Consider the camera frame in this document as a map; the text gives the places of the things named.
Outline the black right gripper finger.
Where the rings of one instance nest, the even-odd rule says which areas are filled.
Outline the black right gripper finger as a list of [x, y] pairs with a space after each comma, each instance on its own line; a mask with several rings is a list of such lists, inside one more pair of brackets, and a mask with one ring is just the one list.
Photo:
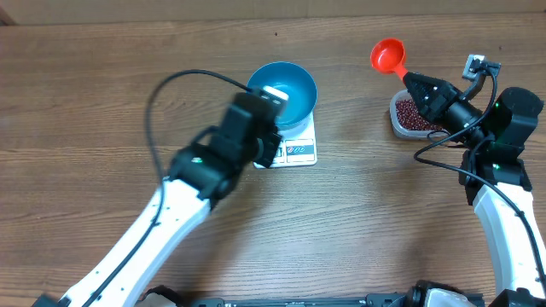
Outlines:
[[438, 96], [451, 100], [459, 93], [448, 81], [415, 72], [408, 72], [404, 76], [404, 84], [415, 101], [432, 101]]
[[404, 84], [418, 113], [428, 122], [440, 122], [444, 107], [441, 92], [444, 81], [438, 78], [405, 78]]

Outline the red scoop blue handle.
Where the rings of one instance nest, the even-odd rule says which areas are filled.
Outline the red scoop blue handle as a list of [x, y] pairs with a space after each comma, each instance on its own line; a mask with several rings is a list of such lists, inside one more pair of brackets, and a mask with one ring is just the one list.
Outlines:
[[371, 66], [382, 74], [395, 74], [403, 81], [408, 73], [405, 47], [397, 38], [385, 38], [377, 43], [370, 53]]

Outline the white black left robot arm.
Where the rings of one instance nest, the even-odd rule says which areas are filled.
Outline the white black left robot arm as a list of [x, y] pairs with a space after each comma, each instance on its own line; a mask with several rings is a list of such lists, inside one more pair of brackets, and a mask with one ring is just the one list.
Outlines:
[[134, 306], [179, 243], [229, 195], [250, 163], [271, 166], [281, 142], [276, 118], [288, 95], [265, 86], [238, 93], [220, 126], [179, 150], [137, 220], [107, 256], [61, 298], [36, 306]]

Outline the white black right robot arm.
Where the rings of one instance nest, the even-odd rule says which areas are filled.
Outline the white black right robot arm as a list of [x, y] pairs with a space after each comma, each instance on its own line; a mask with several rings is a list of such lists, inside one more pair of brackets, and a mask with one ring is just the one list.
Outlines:
[[531, 180], [520, 158], [537, 128], [543, 101], [529, 90], [509, 87], [493, 90], [486, 110], [480, 111], [469, 98], [485, 78], [496, 77], [493, 69], [484, 68], [464, 93], [443, 79], [406, 73], [403, 81], [418, 113], [446, 133], [428, 148], [457, 142], [466, 149], [459, 166], [424, 159], [423, 149], [414, 158], [458, 173], [491, 255], [497, 290], [493, 305], [543, 306], [545, 245], [534, 217]]

